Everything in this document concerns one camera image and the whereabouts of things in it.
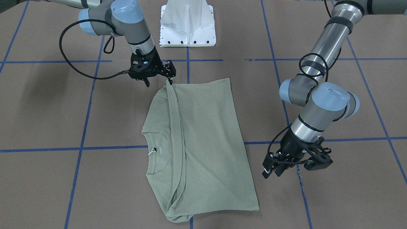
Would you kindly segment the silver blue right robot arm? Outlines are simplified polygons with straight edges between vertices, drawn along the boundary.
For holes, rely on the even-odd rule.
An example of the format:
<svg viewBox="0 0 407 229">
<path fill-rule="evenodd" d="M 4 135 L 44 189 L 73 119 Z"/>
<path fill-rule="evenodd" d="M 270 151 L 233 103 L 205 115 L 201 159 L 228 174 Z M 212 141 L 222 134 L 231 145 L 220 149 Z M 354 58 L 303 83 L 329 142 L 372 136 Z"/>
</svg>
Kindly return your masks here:
<svg viewBox="0 0 407 229">
<path fill-rule="evenodd" d="M 60 35 L 59 48 L 68 65 L 72 65 L 62 49 L 62 39 L 68 29 L 80 25 L 90 35 L 109 35 L 110 41 L 124 36 L 132 54 L 130 68 L 117 75 L 128 74 L 149 87 L 149 77 L 160 74 L 173 83 L 176 69 L 171 60 L 161 61 L 154 40 L 137 0 L 57 0 L 57 3 L 79 8 L 77 22 L 67 26 Z"/>
</svg>

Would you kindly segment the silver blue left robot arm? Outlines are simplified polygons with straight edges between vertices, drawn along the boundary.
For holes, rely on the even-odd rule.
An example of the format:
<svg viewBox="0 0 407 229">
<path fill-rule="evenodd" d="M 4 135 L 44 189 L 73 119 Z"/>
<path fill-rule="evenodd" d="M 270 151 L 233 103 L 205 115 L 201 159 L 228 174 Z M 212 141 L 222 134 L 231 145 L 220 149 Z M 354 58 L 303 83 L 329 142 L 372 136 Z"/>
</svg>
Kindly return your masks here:
<svg viewBox="0 0 407 229">
<path fill-rule="evenodd" d="M 267 149 L 263 161 L 264 178 L 281 176 L 296 165 L 309 171 L 325 169 L 333 163 L 331 149 L 322 146 L 322 133 L 340 119 L 353 116 L 360 108 L 359 98 L 328 81 L 329 71 L 354 25 L 366 15 L 406 15 L 405 0 L 339 0 L 328 10 L 329 20 L 311 52 L 299 60 L 295 78 L 279 87 L 281 100 L 301 106 L 297 118 L 282 130 L 276 152 Z"/>
</svg>

